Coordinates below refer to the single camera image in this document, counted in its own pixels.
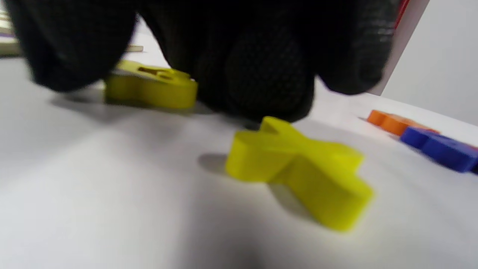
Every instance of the blue plastic piece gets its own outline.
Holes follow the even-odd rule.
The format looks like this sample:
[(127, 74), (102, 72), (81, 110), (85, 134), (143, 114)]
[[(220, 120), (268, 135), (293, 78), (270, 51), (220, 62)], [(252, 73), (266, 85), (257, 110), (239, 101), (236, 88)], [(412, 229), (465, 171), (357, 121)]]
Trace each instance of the blue plastic piece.
[(478, 167), (478, 150), (452, 138), (435, 134), (424, 129), (408, 127), (400, 140), (437, 163), (460, 173)]
[(425, 129), (408, 127), (400, 136), (400, 140), (414, 148), (421, 149), (433, 133)]

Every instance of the yellow plastic piece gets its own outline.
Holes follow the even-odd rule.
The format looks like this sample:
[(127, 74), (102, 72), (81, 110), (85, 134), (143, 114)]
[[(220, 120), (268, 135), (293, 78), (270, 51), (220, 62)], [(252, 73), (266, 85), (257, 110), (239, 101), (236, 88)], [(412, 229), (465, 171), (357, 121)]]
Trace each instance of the yellow plastic piece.
[(107, 103), (186, 109), (196, 102), (197, 83), (174, 69), (122, 60), (105, 83)]
[(346, 231), (373, 197), (356, 176), (362, 160), (353, 148), (309, 139), (288, 122), (265, 117), (259, 131), (236, 133), (226, 171), (242, 181), (285, 184), (318, 222)]

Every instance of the gloved hand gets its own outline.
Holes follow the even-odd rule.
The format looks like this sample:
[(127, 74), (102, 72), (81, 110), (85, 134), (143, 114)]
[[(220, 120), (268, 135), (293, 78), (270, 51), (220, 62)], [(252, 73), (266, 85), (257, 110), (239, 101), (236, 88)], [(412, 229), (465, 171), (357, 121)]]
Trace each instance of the gloved hand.
[(260, 121), (305, 117), (318, 75), (333, 91), (376, 85), (399, 0), (5, 0), (33, 80), (70, 92), (104, 78), (136, 16), (209, 107)]

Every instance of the black glove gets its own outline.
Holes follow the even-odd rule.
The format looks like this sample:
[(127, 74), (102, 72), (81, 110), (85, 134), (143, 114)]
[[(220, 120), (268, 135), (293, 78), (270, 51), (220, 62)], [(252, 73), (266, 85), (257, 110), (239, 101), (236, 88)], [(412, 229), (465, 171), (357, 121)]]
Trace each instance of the black glove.
[(254, 121), (305, 117), (314, 77), (333, 91), (376, 85), (399, 0), (5, 0), (36, 83), (74, 91), (104, 78), (139, 13), (172, 68), (209, 107)]

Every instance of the white table surface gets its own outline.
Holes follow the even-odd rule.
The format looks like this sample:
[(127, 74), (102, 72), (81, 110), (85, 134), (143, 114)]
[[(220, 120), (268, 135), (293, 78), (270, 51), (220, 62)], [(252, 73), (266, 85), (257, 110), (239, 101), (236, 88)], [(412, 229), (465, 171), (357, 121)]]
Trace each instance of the white table surface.
[[(152, 38), (127, 58), (165, 65)], [(427, 160), (360, 118), (410, 116), (478, 144), (478, 127), (370, 94), (317, 84), (295, 126), (366, 155), (377, 197), (351, 232), (315, 223), (287, 190), (223, 165), (240, 124), (77, 102), (0, 60), (2, 269), (476, 269), (478, 176)]]

